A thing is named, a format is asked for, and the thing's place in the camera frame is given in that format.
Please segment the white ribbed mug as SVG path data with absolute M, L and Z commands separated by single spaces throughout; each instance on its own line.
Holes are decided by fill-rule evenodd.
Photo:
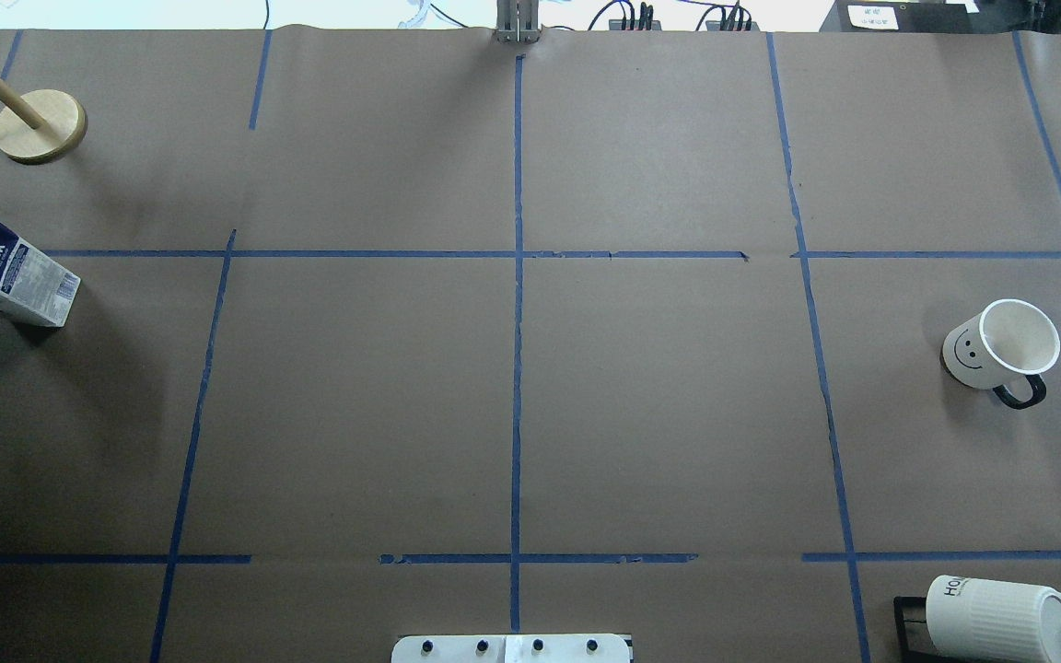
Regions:
M 989 662 L 1061 662 L 1061 592 L 1044 585 L 935 576 L 927 633 L 944 657 Z

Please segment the wooden mug tree stand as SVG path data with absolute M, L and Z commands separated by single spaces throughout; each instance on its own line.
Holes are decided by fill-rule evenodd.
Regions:
M 87 130 L 87 114 L 72 94 L 34 89 L 20 94 L 0 76 L 0 150 L 14 162 L 53 162 L 76 149 Z

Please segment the blue white milk carton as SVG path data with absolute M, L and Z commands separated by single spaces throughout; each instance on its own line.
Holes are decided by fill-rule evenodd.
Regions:
M 0 222 L 0 318 L 62 328 L 80 277 Z

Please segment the aluminium frame post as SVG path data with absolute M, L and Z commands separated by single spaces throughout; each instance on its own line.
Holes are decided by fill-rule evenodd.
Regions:
M 539 0 L 497 0 L 495 41 L 535 43 L 542 37 Z

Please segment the white smiley face mug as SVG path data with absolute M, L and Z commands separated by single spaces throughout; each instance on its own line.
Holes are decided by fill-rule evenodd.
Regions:
M 1058 330 L 1040 308 L 1003 298 L 947 332 L 940 357 L 949 376 L 974 390 L 991 390 L 1010 411 L 1047 398 L 1043 374 L 1061 354 Z

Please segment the black box with label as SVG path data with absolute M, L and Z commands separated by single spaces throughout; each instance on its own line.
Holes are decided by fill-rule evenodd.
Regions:
M 917 1 L 834 1 L 820 33 L 973 34 L 964 4 Z

